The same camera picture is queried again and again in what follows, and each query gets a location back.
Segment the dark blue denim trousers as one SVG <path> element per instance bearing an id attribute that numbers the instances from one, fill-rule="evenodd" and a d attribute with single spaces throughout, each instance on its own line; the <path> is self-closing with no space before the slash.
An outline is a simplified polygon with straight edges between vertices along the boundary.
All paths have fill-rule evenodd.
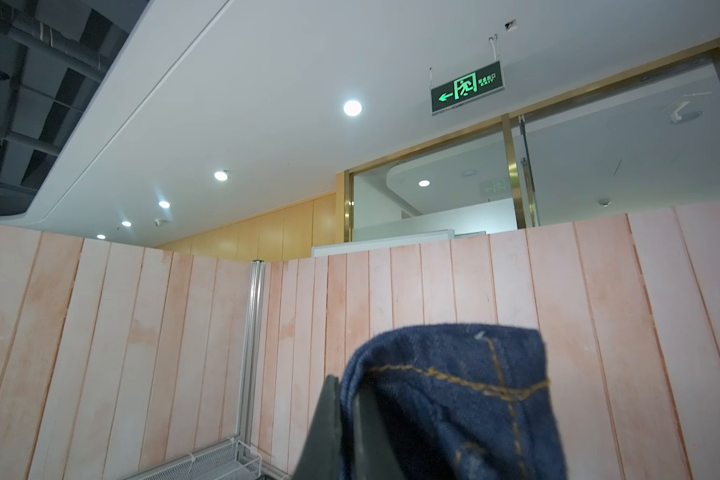
<path id="1" fill-rule="evenodd" d="M 565 479 L 539 331 L 409 326 L 358 348 L 340 384 L 340 478 L 353 478 L 354 398 L 372 389 L 409 479 Z"/>

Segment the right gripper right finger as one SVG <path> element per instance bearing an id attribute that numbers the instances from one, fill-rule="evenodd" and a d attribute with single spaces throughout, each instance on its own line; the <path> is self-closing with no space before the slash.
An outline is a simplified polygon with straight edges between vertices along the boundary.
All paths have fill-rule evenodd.
<path id="1" fill-rule="evenodd" d="M 404 480 L 373 388 L 361 383 L 353 399 L 353 479 Z"/>

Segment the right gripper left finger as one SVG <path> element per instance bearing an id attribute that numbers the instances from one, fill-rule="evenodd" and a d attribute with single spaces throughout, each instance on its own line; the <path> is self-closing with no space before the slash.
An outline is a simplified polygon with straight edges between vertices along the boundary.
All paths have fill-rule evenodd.
<path id="1" fill-rule="evenodd" d="M 339 379 L 329 375 L 321 389 L 301 457 L 292 475 L 294 480 L 340 478 L 342 419 L 339 391 Z"/>

